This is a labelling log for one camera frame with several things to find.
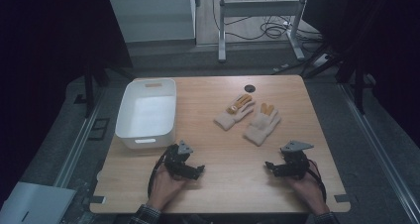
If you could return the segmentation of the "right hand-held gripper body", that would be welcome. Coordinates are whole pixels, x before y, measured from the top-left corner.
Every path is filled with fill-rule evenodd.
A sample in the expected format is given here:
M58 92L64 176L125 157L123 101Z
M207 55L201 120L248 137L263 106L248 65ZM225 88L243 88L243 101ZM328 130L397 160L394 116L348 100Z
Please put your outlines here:
M286 165L284 170L293 171L293 176L302 178L309 170L309 160L304 154L304 150L313 148L314 146L308 143L289 141L280 149Z

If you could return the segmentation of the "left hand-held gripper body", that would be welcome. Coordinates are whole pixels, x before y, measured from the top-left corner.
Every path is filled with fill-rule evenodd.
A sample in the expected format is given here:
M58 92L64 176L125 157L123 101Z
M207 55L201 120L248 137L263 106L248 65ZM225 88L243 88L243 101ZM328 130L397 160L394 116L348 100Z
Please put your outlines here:
M166 155L164 158L164 165L167 170L174 175L178 175L180 172L187 172L184 169L187 164L186 160L190 157L190 154L193 150L186 145L183 141L179 144L173 144L169 146L166 150Z

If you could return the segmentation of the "person's left hand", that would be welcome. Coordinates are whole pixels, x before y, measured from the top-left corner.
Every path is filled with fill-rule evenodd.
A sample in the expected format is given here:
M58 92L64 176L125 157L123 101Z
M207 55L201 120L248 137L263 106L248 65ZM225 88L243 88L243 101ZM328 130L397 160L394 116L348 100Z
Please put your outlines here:
M187 183L188 180L183 177L172 177L165 166L159 167L147 206L163 211Z

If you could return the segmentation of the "person's right hand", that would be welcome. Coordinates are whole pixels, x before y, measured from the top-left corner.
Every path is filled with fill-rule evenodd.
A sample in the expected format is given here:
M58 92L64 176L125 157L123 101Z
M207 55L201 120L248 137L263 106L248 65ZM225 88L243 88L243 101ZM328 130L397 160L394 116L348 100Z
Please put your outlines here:
M314 215L319 216L330 212L324 201L322 190L311 174L307 172L301 179L289 176L284 180Z

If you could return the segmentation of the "beige glove with yellow fingertips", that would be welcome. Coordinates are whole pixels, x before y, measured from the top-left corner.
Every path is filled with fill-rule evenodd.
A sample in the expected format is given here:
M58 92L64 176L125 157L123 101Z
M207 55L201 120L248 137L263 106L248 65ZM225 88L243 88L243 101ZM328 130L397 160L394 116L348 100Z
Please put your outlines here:
M258 107L255 117L244 133L244 137L256 146L261 146L280 120L278 110L273 105L263 103Z

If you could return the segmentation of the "white plastic bin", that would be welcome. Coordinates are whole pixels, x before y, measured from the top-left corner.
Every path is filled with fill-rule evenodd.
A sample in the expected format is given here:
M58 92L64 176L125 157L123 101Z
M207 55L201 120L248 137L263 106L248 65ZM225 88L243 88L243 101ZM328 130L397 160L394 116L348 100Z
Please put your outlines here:
M175 142L176 83L171 78L140 79L124 92L115 135L129 149L151 149Z

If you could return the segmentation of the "beige glove with yellow print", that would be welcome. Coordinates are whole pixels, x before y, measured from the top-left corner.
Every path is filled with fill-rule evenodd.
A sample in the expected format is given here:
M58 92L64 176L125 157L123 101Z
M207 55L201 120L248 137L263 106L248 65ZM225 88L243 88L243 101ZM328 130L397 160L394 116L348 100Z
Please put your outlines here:
M255 103L256 101L250 94L240 94L222 113L215 117L214 122L224 131L228 131L254 111Z

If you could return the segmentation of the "black stand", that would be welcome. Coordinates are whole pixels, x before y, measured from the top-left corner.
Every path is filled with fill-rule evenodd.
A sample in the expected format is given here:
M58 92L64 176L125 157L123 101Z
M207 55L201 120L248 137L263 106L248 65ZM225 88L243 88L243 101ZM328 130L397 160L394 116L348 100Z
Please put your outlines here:
M95 100L93 82L96 82L100 88L106 87L110 83L110 78L106 73L109 68L121 76L127 78L129 81L134 80L136 77L126 71L123 67L118 66L107 60L91 61L83 66L83 79L84 79L84 96L79 94L75 99L75 103L85 103L86 111L85 117L89 118L93 114L93 110L97 101Z
M365 67L362 60L362 52L358 45L349 46L342 53L332 56L323 64L306 72L309 65L313 64L318 56L329 47L329 44L324 43L311 58L304 63L301 75L304 78L312 78L330 67L337 65L339 70L335 75L336 81L338 83L348 83L351 77L354 78L354 84L352 85L353 101L358 111L365 114L363 93L366 88L372 88L372 84L367 84L365 82Z

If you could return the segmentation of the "white power strip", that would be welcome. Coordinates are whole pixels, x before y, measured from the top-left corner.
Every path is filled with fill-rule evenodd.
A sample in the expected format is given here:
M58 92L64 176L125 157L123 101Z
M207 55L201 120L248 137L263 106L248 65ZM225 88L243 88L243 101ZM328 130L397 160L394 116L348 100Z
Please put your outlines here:
M330 58L331 58L330 55L322 54L318 58L315 59L315 61L313 62L313 66L314 67L319 67L319 66L323 65L324 63L326 63Z

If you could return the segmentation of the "white cabinet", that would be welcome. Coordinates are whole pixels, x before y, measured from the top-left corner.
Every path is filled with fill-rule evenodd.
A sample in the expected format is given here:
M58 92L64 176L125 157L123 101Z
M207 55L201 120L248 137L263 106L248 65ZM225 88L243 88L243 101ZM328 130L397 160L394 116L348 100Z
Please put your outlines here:
M126 43L192 40L195 0L110 0Z

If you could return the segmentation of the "white board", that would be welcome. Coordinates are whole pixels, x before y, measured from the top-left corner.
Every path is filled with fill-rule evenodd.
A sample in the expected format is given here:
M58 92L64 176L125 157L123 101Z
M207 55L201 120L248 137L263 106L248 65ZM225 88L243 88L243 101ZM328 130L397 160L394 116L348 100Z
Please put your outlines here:
M0 224L59 224L75 193L19 181L0 209Z

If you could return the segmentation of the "aluminium floor rail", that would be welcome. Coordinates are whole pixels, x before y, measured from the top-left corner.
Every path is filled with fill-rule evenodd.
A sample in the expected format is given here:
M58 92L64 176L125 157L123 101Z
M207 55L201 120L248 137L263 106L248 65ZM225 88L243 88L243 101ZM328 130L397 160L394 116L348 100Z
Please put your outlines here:
M384 147L382 146L382 142L373 130L367 116L356 106L351 89L343 84L339 84L338 88L342 91L350 110L366 137L373 154L378 160L379 165L393 188L395 195L402 205L402 208L407 214L410 223L420 224L420 204L414 197L413 192L410 190L405 180L399 174L389 155L386 153Z
M53 183L53 186L67 188L77 166L78 160L82 154L89 133L93 127L94 122L96 121L97 114L102 106L102 100L105 93L106 88L100 88L98 90L96 98L94 99L95 104L90 112L90 115L84 119L83 124L77 134L77 137L73 142L64 160L64 163L61 166L61 169Z

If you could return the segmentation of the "grey metal desk frame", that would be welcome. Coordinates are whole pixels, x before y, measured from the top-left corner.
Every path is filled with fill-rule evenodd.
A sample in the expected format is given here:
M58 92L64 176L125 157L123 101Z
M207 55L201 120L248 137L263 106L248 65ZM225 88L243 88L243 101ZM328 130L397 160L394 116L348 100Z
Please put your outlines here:
M232 17L262 17L262 16L292 16L294 21L286 35L298 60L304 60L305 55L297 41L297 29L307 0L290 1L245 1L226 2L220 0L220 29L218 41L218 61L226 61L226 34L224 20Z

